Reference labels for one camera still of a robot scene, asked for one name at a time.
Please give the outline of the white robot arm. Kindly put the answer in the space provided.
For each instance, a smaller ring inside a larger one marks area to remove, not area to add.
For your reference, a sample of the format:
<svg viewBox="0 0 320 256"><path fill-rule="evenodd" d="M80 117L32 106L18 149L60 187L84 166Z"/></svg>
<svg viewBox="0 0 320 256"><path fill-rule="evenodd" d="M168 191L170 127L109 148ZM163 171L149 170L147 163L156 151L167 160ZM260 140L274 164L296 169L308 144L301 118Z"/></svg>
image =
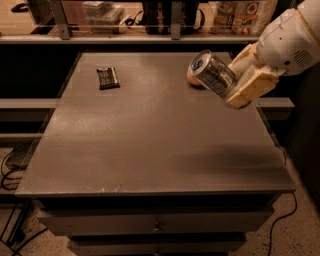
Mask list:
<svg viewBox="0 0 320 256"><path fill-rule="evenodd" d="M281 76L301 74L319 62L320 0L304 0L267 25L228 65L237 84L226 102L246 106L274 89Z"/></svg>

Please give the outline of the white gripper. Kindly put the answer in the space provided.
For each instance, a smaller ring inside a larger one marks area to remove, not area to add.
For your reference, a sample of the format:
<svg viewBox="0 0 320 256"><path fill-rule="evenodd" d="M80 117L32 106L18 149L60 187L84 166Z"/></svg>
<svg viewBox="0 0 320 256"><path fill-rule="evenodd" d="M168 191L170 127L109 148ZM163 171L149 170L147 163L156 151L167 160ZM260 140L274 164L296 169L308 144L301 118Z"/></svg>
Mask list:
<svg viewBox="0 0 320 256"><path fill-rule="evenodd" d="M319 36L320 8L284 11L265 28L258 45L248 44L228 65L239 81L226 102L234 108L247 106L273 90L283 74L298 75L319 63ZM267 65L257 67L258 59Z"/></svg>

